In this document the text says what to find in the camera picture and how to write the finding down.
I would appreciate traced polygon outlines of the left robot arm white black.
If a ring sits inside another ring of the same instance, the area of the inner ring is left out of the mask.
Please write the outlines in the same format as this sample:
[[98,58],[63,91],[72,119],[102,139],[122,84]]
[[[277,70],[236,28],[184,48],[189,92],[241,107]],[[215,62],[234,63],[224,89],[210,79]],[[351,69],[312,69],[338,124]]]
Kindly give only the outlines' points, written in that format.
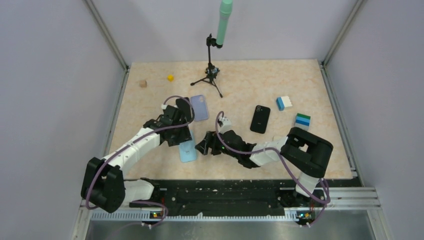
[[188,117],[172,105],[162,105],[163,113],[148,120],[124,145],[103,158],[93,157],[86,165],[81,197],[94,208],[113,213],[129,192],[124,176],[149,151],[167,143],[177,146],[192,139]]

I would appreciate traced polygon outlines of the light blue phone case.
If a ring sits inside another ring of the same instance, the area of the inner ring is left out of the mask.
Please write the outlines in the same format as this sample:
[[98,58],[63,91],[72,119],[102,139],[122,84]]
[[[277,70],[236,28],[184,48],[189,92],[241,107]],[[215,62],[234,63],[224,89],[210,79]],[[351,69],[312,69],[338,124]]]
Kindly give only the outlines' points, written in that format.
[[191,130],[191,140],[182,142],[178,145],[179,158],[182,163],[193,162],[197,159],[197,151],[195,149],[195,137],[194,133]]

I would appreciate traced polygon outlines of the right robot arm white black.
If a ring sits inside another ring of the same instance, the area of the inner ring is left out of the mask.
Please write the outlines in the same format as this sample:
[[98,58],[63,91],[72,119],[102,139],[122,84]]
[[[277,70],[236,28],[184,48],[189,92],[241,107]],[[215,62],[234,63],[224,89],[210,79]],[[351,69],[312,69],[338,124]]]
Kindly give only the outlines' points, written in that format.
[[263,144],[245,142],[233,130],[225,133],[207,131],[195,149],[205,156],[231,156],[248,169],[273,162],[281,162],[287,168],[287,162],[290,162],[300,170],[298,177],[289,173],[296,183],[294,202],[299,206],[307,206],[312,200],[325,203],[325,200],[314,196],[313,191],[317,184],[323,187],[326,184],[324,177],[334,146],[302,128],[293,127],[286,137]]

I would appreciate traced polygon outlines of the lilac phone case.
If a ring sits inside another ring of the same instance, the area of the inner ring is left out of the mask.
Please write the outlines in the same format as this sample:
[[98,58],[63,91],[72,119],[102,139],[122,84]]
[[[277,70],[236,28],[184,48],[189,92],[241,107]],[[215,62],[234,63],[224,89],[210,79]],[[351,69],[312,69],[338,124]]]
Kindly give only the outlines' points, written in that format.
[[209,119],[206,98],[204,95],[195,95],[190,97],[191,105],[194,109],[194,121],[200,122]]

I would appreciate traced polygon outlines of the black smartphone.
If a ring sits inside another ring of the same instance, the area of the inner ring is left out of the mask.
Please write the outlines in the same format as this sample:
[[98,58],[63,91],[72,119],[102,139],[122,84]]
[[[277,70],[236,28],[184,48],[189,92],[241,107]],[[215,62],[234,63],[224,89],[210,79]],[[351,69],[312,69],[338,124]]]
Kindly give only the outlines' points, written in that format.
[[189,98],[177,98],[175,100],[176,106],[183,112],[184,118],[187,122],[190,122],[192,119],[192,110],[189,104]]

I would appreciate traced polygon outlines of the black phone case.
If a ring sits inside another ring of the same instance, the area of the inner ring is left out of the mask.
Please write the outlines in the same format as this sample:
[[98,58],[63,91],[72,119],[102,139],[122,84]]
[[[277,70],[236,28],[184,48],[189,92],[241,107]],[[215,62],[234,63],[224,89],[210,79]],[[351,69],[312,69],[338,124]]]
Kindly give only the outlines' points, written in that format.
[[250,130],[258,134],[266,132],[271,109],[266,106],[257,105],[254,109]]

